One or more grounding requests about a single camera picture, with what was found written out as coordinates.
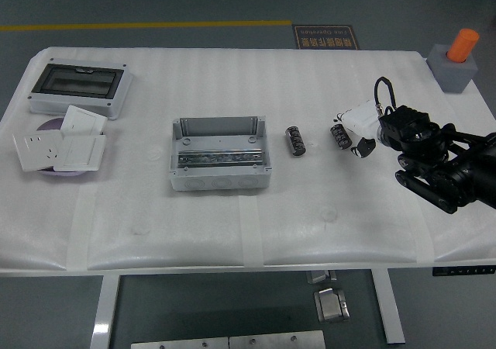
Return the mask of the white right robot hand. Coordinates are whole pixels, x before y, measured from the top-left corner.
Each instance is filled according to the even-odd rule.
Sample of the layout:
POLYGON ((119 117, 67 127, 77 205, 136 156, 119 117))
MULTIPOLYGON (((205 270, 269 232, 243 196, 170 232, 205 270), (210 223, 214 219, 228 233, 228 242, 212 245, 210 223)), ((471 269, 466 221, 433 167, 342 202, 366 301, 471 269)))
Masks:
POLYGON ((381 105, 369 100, 337 115, 343 126, 360 137, 360 141, 351 151, 360 158, 368 157, 381 142, 381 125, 379 118, 383 116, 381 105))

